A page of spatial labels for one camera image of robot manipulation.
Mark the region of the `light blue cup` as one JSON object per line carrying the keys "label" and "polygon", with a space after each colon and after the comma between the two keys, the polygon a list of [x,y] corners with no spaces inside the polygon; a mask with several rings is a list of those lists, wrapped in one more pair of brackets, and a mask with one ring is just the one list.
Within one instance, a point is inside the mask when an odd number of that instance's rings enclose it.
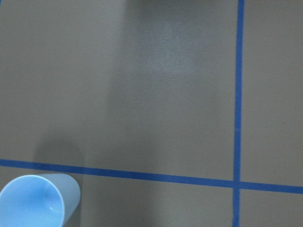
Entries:
{"label": "light blue cup", "polygon": [[23,175],[0,192],[2,227],[63,227],[80,202],[80,186],[67,174]]}

